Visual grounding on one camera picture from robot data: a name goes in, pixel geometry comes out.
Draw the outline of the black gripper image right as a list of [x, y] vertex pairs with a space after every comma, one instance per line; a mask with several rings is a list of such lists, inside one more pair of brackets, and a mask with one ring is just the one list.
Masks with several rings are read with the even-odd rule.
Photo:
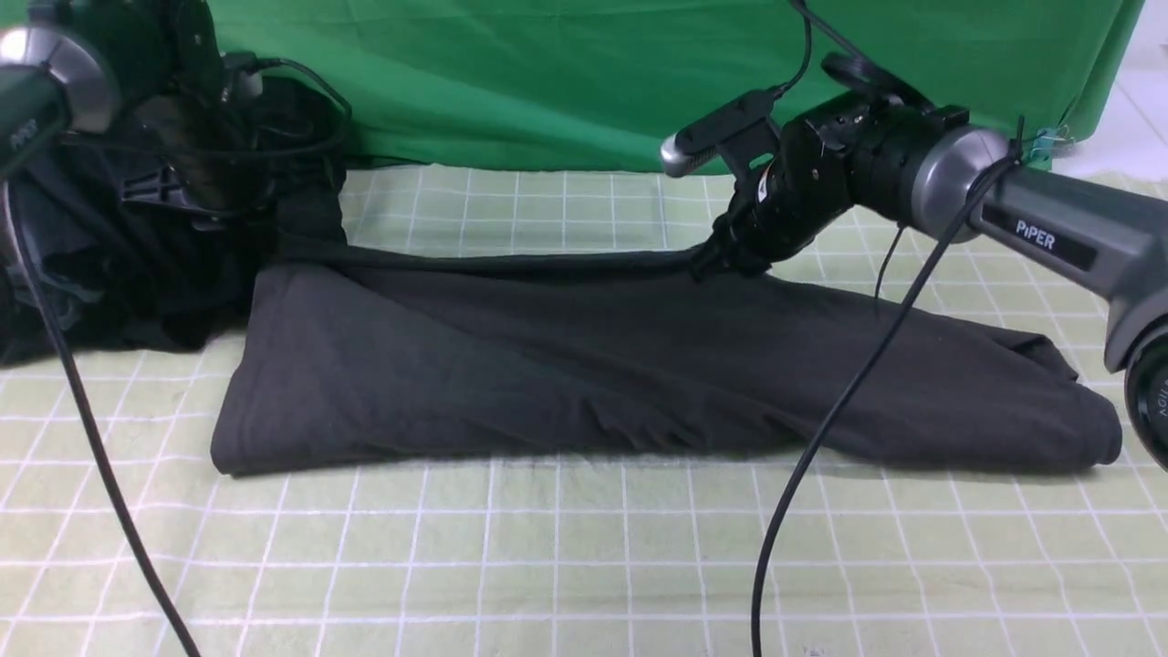
[[851, 208], [842, 168], [769, 162], [751, 172], [734, 192], [726, 212], [714, 221], [712, 235], [689, 261], [694, 282], [735, 275], [758, 277], [809, 245], [835, 219]]

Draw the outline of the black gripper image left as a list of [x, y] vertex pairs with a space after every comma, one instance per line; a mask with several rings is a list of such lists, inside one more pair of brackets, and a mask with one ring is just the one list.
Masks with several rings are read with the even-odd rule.
[[221, 101], [147, 101], [137, 118], [153, 133], [162, 162], [121, 179], [125, 205], [231, 219], [274, 198], [270, 165], [255, 158], [257, 130], [239, 108]]

